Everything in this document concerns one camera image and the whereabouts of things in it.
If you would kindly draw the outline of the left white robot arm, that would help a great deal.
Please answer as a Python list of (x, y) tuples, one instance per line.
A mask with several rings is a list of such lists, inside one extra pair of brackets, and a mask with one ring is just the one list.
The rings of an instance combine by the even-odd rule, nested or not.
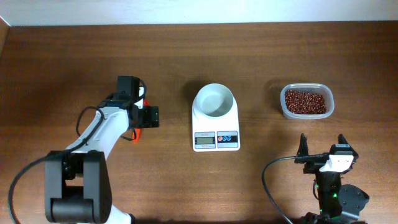
[(159, 109), (146, 101), (146, 84), (119, 76), (90, 125), (63, 151), (45, 159), (45, 216), (51, 223), (134, 223), (113, 205), (106, 159), (124, 133), (138, 142), (144, 128), (159, 127)]

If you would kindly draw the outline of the orange measuring scoop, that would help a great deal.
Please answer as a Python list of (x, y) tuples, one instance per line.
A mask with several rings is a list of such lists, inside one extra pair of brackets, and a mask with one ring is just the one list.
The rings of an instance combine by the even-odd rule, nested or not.
[[(143, 105), (148, 106), (149, 105), (148, 101), (144, 100)], [(134, 128), (134, 130), (132, 131), (132, 141), (134, 144), (138, 143), (141, 136), (141, 131), (142, 131), (141, 128)]]

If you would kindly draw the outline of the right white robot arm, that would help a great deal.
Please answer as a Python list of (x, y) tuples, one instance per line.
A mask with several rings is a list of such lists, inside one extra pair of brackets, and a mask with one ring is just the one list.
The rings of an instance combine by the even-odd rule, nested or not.
[(342, 175), (351, 171), (358, 153), (340, 134), (338, 143), (328, 152), (310, 155), (307, 138), (300, 136), (296, 164), (303, 164), (304, 174), (315, 175), (313, 194), (317, 197), (319, 214), (308, 212), (302, 223), (354, 223), (369, 202), (369, 195), (360, 188), (341, 183)]

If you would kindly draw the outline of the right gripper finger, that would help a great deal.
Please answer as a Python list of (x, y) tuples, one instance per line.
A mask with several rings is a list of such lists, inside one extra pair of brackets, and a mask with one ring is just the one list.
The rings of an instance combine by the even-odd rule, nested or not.
[(297, 151), (297, 156), (308, 156), (307, 137), (304, 135), (304, 133), (300, 135), (300, 143)]
[(338, 135), (338, 143), (331, 146), (329, 153), (331, 155), (353, 156), (353, 162), (356, 162), (356, 160), (359, 158), (359, 154), (347, 142), (343, 134)]

